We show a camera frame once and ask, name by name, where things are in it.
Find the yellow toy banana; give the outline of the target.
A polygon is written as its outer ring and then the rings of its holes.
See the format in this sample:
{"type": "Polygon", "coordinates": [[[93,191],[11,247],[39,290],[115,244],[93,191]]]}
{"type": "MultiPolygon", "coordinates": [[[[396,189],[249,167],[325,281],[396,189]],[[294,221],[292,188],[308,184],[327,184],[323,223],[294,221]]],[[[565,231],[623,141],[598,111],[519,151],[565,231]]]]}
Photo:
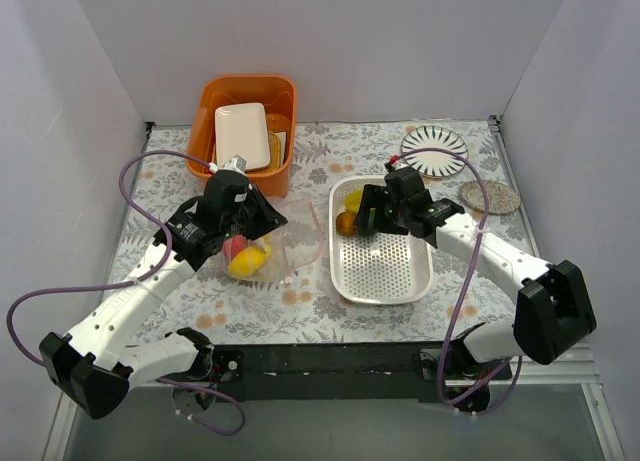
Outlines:
{"type": "Polygon", "coordinates": [[[264,245],[261,247],[261,249],[262,249],[261,263],[265,264],[271,258],[271,255],[273,253],[273,248],[270,245],[264,245]]]}

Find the red toy apple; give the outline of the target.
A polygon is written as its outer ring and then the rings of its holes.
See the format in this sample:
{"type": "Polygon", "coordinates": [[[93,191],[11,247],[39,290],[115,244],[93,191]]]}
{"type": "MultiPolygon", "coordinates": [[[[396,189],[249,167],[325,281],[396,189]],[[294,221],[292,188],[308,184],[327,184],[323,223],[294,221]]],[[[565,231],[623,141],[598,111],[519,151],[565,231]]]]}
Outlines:
{"type": "Polygon", "coordinates": [[[249,246],[249,241],[242,235],[236,235],[227,239],[222,248],[222,255],[227,264],[231,263],[233,259],[244,249],[249,246]]]}

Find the clear zip top bag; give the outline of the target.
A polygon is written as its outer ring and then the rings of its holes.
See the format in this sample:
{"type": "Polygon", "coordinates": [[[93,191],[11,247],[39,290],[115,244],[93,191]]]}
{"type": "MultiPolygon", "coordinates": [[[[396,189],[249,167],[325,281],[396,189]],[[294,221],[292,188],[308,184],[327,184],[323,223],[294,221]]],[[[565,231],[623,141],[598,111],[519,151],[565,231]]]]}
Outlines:
{"type": "Polygon", "coordinates": [[[238,279],[229,275],[229,264],[221,252],[210,262],[215,274],[245,282],[288,283],[296,271],[320,258],[326,235],[312,201],[271,197],[269,202],[288,223],[256,241],[246,239],[249,246],[270,245],[273,248],[271,258],[253,276],[238,279]]]}

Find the yellow toy mango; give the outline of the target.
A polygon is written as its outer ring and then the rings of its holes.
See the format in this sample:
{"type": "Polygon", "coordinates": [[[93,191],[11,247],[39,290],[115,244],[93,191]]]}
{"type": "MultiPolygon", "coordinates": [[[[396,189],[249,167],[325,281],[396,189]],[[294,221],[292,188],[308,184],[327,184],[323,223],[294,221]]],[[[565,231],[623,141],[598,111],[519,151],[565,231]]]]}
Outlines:
{"type": "Polygon", "coordinates": [[[229,275],[234,278],[253,276],[265,263],[267,253],[261,248],[249,246],[240,251],[229,263],[229,275]]]}

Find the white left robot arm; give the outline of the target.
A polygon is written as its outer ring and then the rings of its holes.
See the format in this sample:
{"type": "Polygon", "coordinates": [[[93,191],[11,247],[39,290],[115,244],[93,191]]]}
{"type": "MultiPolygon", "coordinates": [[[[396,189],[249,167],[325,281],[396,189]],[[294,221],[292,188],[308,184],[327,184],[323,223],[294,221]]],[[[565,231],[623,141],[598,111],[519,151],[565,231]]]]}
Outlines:
{"type": "Polygon", "coordinates": [[[248,178],[221,170],[202,195],[182,203],[155,234],[130,286],[109,295],[65,335],[39,345],[52,382],[93,419],[110,414],[132,389],[173,373],[200,381],[213,367],[213,345],[192,328],[136,347],[129,341],[146,319],[234,235],[254,241],[284,226],[248,178]]]}

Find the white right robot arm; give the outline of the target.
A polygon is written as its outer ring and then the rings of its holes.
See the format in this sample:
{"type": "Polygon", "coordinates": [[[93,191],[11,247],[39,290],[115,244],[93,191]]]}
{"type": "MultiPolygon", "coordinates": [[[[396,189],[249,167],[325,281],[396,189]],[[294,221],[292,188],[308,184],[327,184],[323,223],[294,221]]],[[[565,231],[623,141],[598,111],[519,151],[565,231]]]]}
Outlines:
{"type": "Polygon", "coordinates": [[[490,361],[514,356],[548,365],[597,327],[578,266],[528,255],[482,230],[459,204],[433,199],[412,168],[364,186],[355,226],[358,233],[421,239],[468,263],[514,303],[513,320],[478,325],[455,340],[452,364],[464,378],[479,376],[490,361]]]}

